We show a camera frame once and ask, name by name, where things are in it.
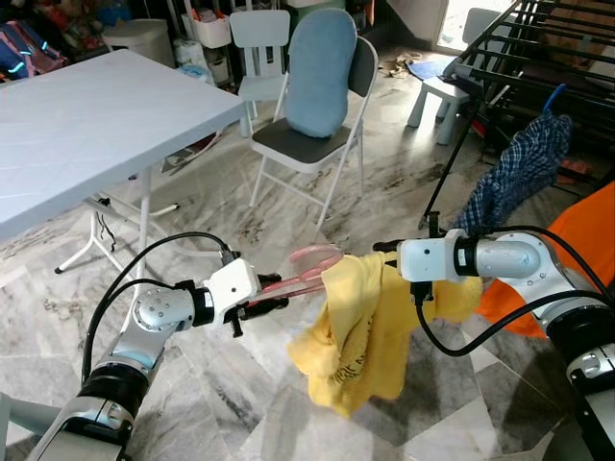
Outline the pink hanger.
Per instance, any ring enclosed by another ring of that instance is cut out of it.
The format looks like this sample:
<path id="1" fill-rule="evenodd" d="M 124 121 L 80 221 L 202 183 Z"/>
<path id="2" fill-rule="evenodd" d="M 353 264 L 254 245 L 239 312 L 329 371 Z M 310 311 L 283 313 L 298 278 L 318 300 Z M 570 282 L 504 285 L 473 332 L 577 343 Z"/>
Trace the pink hanger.
<path id="1" fill-rule="evenodd" d="M 263 286 L 251 303 L 286 299 L 325 289 L 322 274 L 343 258 L 343 252 L 331 243 L 316 243 L 288 256 L 291 277 Z"/>

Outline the yellow shirt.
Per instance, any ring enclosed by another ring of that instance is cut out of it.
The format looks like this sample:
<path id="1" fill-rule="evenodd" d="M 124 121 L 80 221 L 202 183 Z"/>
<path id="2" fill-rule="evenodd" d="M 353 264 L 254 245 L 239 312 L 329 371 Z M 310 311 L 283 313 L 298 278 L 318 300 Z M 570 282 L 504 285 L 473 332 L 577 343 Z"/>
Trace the yellow shirt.
<path id="1" fill-rule="evenodd" d="M 313 404 L 351 417 L 372 397 L 403 392 L 419 320 L 411 285 L 391 265 L 396 259 L 395 252 L 344 255 L 322 272 L 319 316 L 288 344 Z"/>

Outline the blue hanger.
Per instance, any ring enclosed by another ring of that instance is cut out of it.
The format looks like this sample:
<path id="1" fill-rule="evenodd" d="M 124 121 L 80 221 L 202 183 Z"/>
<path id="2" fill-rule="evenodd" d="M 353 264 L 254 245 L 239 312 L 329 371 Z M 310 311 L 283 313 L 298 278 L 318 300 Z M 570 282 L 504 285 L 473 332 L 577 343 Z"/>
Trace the blue hanger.
<path id="1" fill-rule="evenodd" d="M 566 84 L 558 84 L 557 87 L 553 89 L 553 92 L 551 92 L 550 95 L 546 97 L 544 105 L 542 105 L 540 117 L 551 117 L 551 115 L 553 115 L 551 107 L 553 106 L 554 101 L 556 101 L 557 98 L 561 96 L 563 92 L 565 92 L 566 88 Z"/>

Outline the black drying rack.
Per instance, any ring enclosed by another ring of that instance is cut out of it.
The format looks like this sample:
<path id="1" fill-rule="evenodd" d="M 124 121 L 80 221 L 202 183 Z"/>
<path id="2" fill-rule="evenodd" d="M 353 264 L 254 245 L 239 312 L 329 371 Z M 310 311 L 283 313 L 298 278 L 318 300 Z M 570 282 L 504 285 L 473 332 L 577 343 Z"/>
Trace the black drying rack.
<path id="1" fill-rule="evenodd" d="M 467 132 L 487 142 L 510 139 L 539 117 L 558 84 L 567 88 L 553 102 L 556 114 L 573 120 L 567 158 L 592 163 L 596 180 L 575 183 L 568 192 L 589 192 L 614 180 L 615 0 L 511 0 L 504 12 L 473 9 L 466 25 L 467 48 L 450 73 L 480 87 L 480 110 L 461 115 L 452 153 L 423 212 L 435 202 L 452 172 Z"/>

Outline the blue plaid shirt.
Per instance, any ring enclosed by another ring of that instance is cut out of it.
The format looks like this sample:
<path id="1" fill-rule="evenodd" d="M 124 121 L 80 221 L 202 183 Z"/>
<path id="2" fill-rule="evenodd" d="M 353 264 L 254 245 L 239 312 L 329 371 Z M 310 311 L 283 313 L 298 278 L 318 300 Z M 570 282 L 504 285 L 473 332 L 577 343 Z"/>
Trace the blue plaid shirt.
<path id="1" fill-rule="evenodd" d="M 500 162 L 480 177 L 450 227 L 480 234 L 501 227 L 532 194 L 554 183 L 567 150 L 573 120 L 545 110 L 514 135 Z"/>

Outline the white child chair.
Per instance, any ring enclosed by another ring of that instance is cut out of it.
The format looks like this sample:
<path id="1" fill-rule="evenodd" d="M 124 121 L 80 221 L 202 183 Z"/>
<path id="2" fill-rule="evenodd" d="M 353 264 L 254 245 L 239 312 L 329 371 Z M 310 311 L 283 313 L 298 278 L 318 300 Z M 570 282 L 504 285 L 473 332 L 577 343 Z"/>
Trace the white child chair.
<path id="1" fill-rule="evenodd" d="M 413 109 L 406 122 L 409 127 L 418 128 L 425 119 L 423 114 L 428 96 L 435 96 L 440 100 L 435 115 L 435 122 L 438 124 L 435 141 L 439 145 L 452 144 L 456 129 L 464 126 L 458 122 L 458 117 L 473 115 L 480 110 L 480 87 L 475 81 L 467 79 L 467 70 L 462 71 L 462 76 L 456 76 L 447 69 L 440 78 L 421 81 Z"/>

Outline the grey folding chair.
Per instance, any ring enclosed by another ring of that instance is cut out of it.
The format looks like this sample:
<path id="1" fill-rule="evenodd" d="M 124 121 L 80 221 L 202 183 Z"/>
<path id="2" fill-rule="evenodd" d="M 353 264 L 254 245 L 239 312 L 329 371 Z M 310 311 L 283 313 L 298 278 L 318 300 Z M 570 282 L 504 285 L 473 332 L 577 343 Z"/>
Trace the grey folding chair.
<path id="1" fill-rule="evenodd" d="M 316 227 L 321 228 L 327 220 L 327 215 L 329 215 L 335 189 L 337 189 L 338 182 L 341 180 L 348 159 L 355 158 L 357 160 L 357 185 L 360 188 L 364 187 L 363 131 L 366 109 L 368 109 L 375 78 L 378 76 L 378 67 L 377 48 L 374 48 L 374 45 L 364 36 L 358 36 L 355 56 L 350 69 L 350 80 L 348 80 L 348 92 L 360 97 L 361 104 L 351 126 L 342 126 L 333 136 L 311 137 L 300 134 L 289 126 L 285 118 L 274 120 L 268 126 L 260 128 L 255 134 L 252 134 L 250 146 L 252 150 L 260 154 L 260 164 L 254 189 L 252 189 L 250 196 L 250 206 L 254 206 L 258 202 L 263 181 L 267 179 L 320 206 L 321 210 L 316 221 Z M 311 196 L 307 190 L 294 187 L 293 184 L 277 179 L 272 173 L 265 171 L 269 162 L 279 163 L 298 173 L 319 173 L 331 163 L 335 163 L 337 167 L 335 167 L 332 184 L 327 189 L 325 197 L 319 199 Z"/>

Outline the orange shirt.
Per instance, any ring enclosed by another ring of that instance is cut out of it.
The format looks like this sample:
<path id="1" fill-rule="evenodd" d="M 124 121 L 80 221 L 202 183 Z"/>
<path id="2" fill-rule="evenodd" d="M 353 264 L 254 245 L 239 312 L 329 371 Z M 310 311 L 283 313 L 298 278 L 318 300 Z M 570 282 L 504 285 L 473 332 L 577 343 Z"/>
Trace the orange shirt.
<path id="1" fill-rule="evenodd" d="M 549 226 L 585 263 L 611 284 L 615 277 L 615 187 L 608 184 L 592 196 L 568 207 Z M 492 324 L 522 307 L 524 300 L 503 281 L 493 281 L 480 296 L 476 312 Z"/>

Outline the small blue cloth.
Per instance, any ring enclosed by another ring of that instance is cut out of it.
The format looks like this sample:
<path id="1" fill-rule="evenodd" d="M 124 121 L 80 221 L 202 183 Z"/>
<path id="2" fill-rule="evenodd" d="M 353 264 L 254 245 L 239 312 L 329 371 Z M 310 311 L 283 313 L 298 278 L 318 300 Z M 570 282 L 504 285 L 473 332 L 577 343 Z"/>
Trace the small blue cloth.
<path id="1" fill-rule="evenodd" d="M 406 66 L 409 74 L 421 81 L 440 78 L 448 67 L 453 64 L 453 59 L 436 59 L 436 61 L 417 61 Z"/>

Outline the light blue cushion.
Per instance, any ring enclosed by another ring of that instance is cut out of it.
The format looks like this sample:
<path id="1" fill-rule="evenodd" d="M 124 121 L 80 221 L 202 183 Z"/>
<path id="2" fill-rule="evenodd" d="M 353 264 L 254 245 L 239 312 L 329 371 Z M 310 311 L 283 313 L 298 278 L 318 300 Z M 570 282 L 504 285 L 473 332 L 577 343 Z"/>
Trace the light blue cushion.
<path id="1" fill-rule="evenodd" d="M 325 8 L 305 14 L 291 35 L 283 97 L 286 123 L 303 135 L 326 139 L 347 113 L 357 30 L 349 13 Z"/>

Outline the white folding table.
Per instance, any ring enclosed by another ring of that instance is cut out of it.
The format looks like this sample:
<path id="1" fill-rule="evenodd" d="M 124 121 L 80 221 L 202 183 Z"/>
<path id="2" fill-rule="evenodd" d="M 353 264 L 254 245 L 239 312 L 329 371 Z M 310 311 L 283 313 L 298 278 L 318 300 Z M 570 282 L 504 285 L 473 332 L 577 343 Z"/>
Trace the white folding table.
<path id="1" fill-rule="evenodd" d="M 0 274 L 26 231 L 140 180 L 137 246 L 149 245 L 151 177 L 163 159 L 238 122 L 241 98 L 115 50 L 0 87 Z"/>

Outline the pale blue child chair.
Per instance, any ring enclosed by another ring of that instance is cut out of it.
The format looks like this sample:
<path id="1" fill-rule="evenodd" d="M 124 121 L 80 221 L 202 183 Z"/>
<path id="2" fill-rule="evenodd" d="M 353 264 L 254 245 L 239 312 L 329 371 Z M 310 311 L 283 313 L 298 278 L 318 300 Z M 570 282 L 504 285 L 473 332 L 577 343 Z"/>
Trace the pale blue child chair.
<path id="1" fill-rule="evenodd" d="M 280 101 L 286 78 L 284 52 L 290 39 L 290 14 L 284 10 L 256 10 L 229 14 L 233 43 L 241 50 L 245 75 L 238 85 L 245 115 L 241 134 L 256 130 L 258 102 Z"/>

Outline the white storage trolley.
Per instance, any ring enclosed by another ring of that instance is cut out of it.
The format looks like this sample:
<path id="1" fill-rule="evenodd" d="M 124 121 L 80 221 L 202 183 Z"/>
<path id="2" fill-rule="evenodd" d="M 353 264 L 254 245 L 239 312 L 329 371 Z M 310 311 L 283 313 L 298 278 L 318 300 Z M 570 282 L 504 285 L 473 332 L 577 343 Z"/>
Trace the white storage trolley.
<path id="1" fill-rule="evenodd" d="M 177 61 L 209 70 L 209 79 L 215 86 L 233 86 L 232 53 L 229 52 L 233 36 L 228 15 L 216 8 L 199 9 L 193 0 L 176 1 L 184 5 L 182 36 L 175 48 Z"/>

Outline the white round bin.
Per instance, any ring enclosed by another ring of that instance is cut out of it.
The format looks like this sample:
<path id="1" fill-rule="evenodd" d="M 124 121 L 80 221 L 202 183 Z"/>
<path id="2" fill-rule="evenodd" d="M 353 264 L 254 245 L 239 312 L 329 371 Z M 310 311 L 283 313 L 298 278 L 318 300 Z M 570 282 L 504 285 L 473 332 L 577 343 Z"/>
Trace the white round bin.
<path id="1" fill-rule="evenodd" d="M 110 50 L 131 49 L 167 67 L 176 67 L 165 19 L 140 18 L 104 28 L 102 39 Z"/>

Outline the blue backpack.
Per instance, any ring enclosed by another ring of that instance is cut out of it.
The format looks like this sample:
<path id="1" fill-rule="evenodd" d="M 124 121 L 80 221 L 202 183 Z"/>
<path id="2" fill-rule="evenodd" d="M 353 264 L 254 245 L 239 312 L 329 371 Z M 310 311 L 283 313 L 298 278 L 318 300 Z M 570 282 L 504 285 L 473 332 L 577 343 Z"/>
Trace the blue backpack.
<path id="1" fill-rule="evenodd" d="M 52 73 L 67 65 L 67 56 L 19 19 L 0 25 L 0 71 L 6 78 L 22 80 Z"/>

